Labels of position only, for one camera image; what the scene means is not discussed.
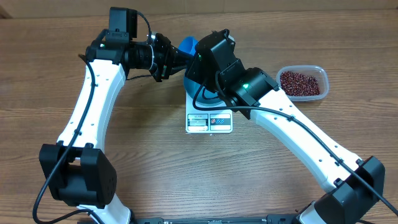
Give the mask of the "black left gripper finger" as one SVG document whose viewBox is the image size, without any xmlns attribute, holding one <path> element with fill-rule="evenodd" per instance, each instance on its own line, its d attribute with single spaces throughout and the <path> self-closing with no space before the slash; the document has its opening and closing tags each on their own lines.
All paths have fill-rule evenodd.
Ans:
<svg viewBox="0 0 398 224">
<path fill-rule="evenodd" d="M 174 62 L 189 62 L 193 58 L 193 55 L 182 52 L 182 51 L 176 51 L 175 52 L 175 57 L 174 57 Z"/>
<path fill-rule="evenodd" d="M 189 60 L 174 62 L 174 73 L 177 73 L 181 70 L 185 70 L 189 66 L 189 63 L 190 63 Z"/>
</svg>

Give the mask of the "blue plastic measuring scoop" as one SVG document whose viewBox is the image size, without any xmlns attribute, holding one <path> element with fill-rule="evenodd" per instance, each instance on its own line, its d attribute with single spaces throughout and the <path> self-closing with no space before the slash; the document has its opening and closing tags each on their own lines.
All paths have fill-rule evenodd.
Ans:
<svg viewBox="0 0 398 224">
<path fill-rule="evenodd" d="M 196 40 L 196 38 L 194 38 L 193 36 L 188 36 L 181 41 L 178 49 L 182 52 L 194 55 L 196 52 L 195 46 L 197 43 L 198 41 Z"/>
</svg>

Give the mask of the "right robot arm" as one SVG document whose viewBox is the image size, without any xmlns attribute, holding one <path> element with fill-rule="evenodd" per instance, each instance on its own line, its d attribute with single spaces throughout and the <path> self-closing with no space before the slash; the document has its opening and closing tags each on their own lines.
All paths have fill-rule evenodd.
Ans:
<svg viewBox="0 0 398 224">
<path fill-rule="evenodd" d="M 185 73 L 188 79 L 216 93 L 225 110 L 238 111 L 272 133 L 324 190 L 323 197 L 295 216 L 295 223 L 357 223 L 383 201 L 384 165 L 340 146 L 265 71 L 245 68 L 234 55 L 229 30 L 212 32 L 201 40 L 186 38 L 180 48 L 192 56 Z"/>
</svg>

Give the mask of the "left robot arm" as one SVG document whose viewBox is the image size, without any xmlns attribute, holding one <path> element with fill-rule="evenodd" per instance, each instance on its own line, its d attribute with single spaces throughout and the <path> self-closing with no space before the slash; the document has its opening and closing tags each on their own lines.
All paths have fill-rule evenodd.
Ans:
<svg viewBox="0 0 398 224">
<path fill-rule="evenodd" d="M 81 55 L 85 80 L 70 120 L 57 142 L 44 144 L 39 153 L 42 190 L 95 223 L 135 221 L 116 195 L 117 173 L 104 153 L 109 119 L 130 70 L 147 70 L 161 82 L 185 69 L 191 58 L 160 33 L 150 32 L 146 40 L 137 41 L 140 17 L 134 9 L 110 9 L 108 28 Z"/>
</svg>

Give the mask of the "blue metal bowl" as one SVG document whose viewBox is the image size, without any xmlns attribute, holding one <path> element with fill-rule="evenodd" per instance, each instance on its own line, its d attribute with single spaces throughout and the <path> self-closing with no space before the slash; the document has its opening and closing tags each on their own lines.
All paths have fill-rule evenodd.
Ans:
<svg viewBox="0 0 398 224">
<path fill-rule="evenodd" d="M 218 96 L 187 76 L 183 79 L 186 92 L 186 108 L 199 111 L 215 111 L 227 109 L 226 103 Z"/>
</svg>

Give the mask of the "white digital kitchen scale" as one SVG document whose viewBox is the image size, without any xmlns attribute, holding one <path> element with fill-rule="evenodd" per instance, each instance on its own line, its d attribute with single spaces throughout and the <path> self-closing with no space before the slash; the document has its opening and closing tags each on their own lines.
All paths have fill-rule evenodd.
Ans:
<svg viewBox="0 0 398 224">
<path fill-rule="evenodd" d="M 231 110 L 200 111 L 186 93 L 185 130 L 188 134 L 229 134 L 233 131 Z"/>
</svg>

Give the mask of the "red adzuki beans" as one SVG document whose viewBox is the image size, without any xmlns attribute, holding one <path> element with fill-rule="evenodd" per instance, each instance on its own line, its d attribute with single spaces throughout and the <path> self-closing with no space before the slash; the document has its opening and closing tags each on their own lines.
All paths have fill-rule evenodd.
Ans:
<svg viewBox="0 0 398 224">
<path fill-rule="evenodd" d="M 315 96 L 320 95 L 318 80 L 313 76 L 291 71 L 280 75 L 280 85 L 289 96 Z"/>
</svg>

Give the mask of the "clear plastic container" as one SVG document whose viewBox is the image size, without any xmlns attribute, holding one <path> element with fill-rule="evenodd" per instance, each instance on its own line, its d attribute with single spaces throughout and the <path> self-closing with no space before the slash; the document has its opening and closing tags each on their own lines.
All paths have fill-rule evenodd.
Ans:
<svg viewBox="0 0 398 224">
<path fill-rule="evenodd" d="M 327 96 L 329 92 L 329 82 L 328 82 L 328 76 L 324 69 L 322 69 L 319 66 L 316 65 L 293 65 L 293 66 L 288 66 L 284 67 L 279 70 L 277 76 L 276 76 L 276 82 L 278 85 L 280 85 L 280 75 L 283 72 L 286 71 L 291 71 L 291 72 L 296 72 L 296 73 L 302 73 L 304 75 L 308 76 L 313 76 L 318 80 L 318 84 L 320 86 L 320 95 L 315 95 L 315 96 L 288 96 L 288 98 L 293 101 L 293 102 L 306 102 L 306 101 L 316 101 L 323 99 L 324 97 Z"/>
</svg>

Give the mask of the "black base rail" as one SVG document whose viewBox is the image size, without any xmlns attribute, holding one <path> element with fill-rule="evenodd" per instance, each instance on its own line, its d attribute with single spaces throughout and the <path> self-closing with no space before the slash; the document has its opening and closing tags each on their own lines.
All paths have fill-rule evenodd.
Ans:
<svg viewBox="0 0 398 224">
<path fill-rule="evenodd" d="M 130 224 L 299 224 L 296 214 L 273 214 L 266 217 L 234 218 L 135 218 Z"/>
</svg>

